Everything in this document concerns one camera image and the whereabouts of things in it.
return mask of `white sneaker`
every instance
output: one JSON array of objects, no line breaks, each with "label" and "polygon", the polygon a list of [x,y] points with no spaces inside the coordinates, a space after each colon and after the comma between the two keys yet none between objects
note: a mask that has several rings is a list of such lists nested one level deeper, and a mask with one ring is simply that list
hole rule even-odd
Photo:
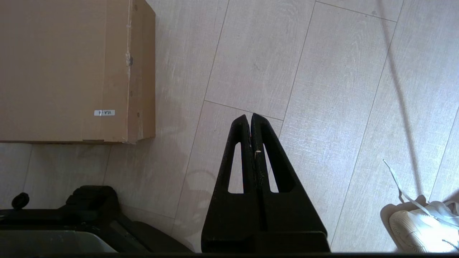
[{"label": "white sneaker", "polygon": [[[392,168],[386,163],[400,192],[414,205],[413,211],[398,211],[389,218],[394,241],[406,252],[459,252],[459,204],[431,202],[423,207],[407,196]],[[455,213],[447,207],[455,205]]]}]

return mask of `shoelace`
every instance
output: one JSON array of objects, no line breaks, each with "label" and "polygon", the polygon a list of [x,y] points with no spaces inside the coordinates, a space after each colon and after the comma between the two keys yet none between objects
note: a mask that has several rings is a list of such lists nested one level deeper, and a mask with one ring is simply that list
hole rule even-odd
[{"label": "shoelace", "polygon": [[452,216],[447,216],[445,214],[440,214],[438,216],[434,216],[432,215],[424,206],[420,205],[417,201],[411,199],[403,190],[402,190],[402,187],[401,187],[401,184],[400,184],[400,181],[398,181],[398,178],[397,178],[397,175],[395,174],[395,171],[391,168],[391,166],[389,166],[389,164],[387,164],[386,160],[383,159],[382,160],[386,166],[389,168],[389,171],[391,172],[392,174],[392,178],[394,178],[394,181],[395,181],[395,184],[397,185],[397,188],[398,190],[402,193],[402,195],[407,198],[412,204],[416,205],[419,209],[421,209],[424,213],[426,213],[428,216],[431,216],[433,217],[434,219],[438,220],[440,223],[442,224],[445,224],[445,225],[448,225],[450,227],[453,227],[457,230],[459,230],[459,223],[450,223],[448,221],[446,221],[446,219],[455,219],[456,221],[459,221],[459,203],[457,202],[454,202],[454,201],[448,201],[446,203],[444,203],[445,206],[448,206],[448,205],[451,205],[453,204],[454,205],[454,208],[455,208],[455,212],[456,214],[453,214],[452,212],[449,212]]}]

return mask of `tile floor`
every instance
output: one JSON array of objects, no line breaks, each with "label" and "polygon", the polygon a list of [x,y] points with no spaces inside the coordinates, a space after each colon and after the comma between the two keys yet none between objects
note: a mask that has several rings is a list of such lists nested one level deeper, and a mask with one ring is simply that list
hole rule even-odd
[{"label": "tile floor", "polygon": [[0,144],[0,208],[21,191],[28,208],[56,208],[111,185],[128,216],[199,252],[229,126],[252,112],[279,135],[333,251],[396,250],[384,222],[401,202],[383,158],[412,197],[458,197],[459,0],[148,2],[157,137]]}]

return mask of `cardboard box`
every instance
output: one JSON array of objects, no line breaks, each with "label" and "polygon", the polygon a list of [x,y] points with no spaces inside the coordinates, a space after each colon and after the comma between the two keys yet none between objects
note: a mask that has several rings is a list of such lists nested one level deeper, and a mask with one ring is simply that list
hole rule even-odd
[{"label": "cardboard box", "polygon": [[155,13],[145,0],[0,1],[0,141],[155,136]]}]

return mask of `label sticker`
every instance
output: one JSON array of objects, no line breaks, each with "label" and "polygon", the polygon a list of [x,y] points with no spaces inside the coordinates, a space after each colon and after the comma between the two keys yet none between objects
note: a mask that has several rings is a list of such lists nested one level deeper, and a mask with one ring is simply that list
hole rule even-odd
[{"label": "label sticker", "polygon": [[114,116],[114,115],[115,115],[115,110],[113,109],[94,110],[94,116],[96,117]]}]

